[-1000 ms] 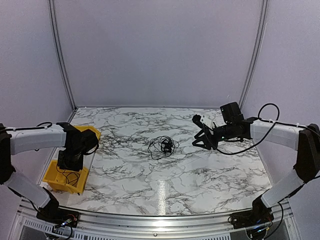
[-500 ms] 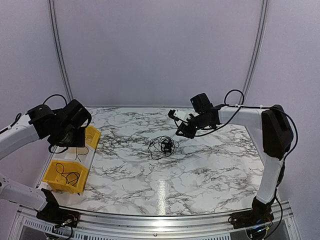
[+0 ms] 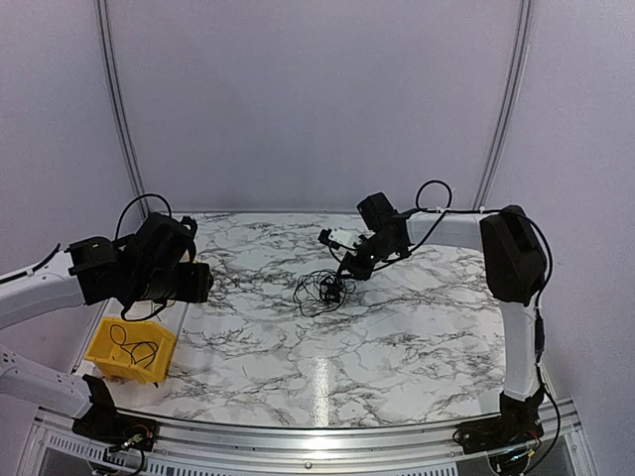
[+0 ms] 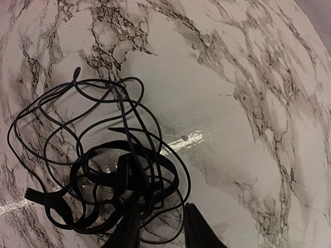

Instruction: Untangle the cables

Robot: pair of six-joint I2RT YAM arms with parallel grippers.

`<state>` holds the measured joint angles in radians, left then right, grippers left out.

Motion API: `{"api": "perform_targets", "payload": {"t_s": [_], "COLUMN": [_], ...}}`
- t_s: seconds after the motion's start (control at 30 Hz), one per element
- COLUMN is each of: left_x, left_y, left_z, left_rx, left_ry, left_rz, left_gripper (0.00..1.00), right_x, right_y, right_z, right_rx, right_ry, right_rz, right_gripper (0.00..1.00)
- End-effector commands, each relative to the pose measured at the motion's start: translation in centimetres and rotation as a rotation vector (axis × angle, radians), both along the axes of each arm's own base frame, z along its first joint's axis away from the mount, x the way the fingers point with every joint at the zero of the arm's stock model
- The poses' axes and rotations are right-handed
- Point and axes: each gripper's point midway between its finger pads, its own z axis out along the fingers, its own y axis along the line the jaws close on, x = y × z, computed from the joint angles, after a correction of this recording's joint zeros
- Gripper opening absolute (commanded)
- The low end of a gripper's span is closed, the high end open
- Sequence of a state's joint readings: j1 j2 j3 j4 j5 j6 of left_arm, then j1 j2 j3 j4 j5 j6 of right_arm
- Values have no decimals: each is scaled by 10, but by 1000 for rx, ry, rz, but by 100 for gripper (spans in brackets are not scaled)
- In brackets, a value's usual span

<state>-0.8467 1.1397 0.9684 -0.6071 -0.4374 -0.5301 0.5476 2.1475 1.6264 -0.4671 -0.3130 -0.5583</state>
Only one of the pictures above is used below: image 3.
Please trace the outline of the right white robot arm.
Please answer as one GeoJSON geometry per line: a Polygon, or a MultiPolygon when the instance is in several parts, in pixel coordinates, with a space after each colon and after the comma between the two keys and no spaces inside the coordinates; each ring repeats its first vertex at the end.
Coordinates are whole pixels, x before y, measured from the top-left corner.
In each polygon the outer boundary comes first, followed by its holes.
{"type": "Polygon", "coordinates": [[[378,192],[363,199],[357,210],[368,235],[335,230],[320,237],[325,245],[344,249],[340,269],[353,280],[367,281],[381,266],[406,260],[424,245],[482,254],[486,285],[503,318],[505,380],[500,405],[539,405],[546,392],[540,372],[545,348],[540,300],[552,275],[552,254],[523,208],[416,206],[400,212],[378,192]]]}

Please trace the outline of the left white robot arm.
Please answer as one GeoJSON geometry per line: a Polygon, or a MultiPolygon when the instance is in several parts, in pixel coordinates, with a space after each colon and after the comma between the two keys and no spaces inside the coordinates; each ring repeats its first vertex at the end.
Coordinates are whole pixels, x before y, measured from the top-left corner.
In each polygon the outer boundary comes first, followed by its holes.
{"type": "MultiPolygon", "coordinates": [[[[195,259],[197,224],[151,213],[126,236],[96,236],[55,248],[43,261],[1,279],[1,326],[8,328],[51,311],[116,299],[125,311],[138,301],[202,303],[213,277],[195,259]]],[[[75,419],[105,441],[124,434],[105,385],[94,378],[60,373],[1,350],[1,392],[75,419]]]]}

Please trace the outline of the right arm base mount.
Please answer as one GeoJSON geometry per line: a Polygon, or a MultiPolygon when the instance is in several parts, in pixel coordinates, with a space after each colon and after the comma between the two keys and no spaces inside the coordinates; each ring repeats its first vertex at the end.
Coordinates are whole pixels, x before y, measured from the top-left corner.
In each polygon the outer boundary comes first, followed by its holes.
{"type": "Polygon", "coordinates": [[[452,440],[465,454],[473,454],[540,439],[545,434],[539,416],[544,397],[542,388],[522,401],[501,393],[498,416],[460,423],[452,440]]]}

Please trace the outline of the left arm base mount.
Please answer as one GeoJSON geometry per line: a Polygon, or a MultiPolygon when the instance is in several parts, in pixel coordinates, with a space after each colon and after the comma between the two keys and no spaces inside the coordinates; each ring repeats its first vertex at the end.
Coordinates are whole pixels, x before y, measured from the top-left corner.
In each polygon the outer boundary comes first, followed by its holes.
{"type": "Polygon", "coordinates": [[[88,410],[73,420],[72,432],[116,448],[153,449],[158,423],[154,419],[120,413],[106,384],[89,375],[81,380],[89,390],[88,410]]]}

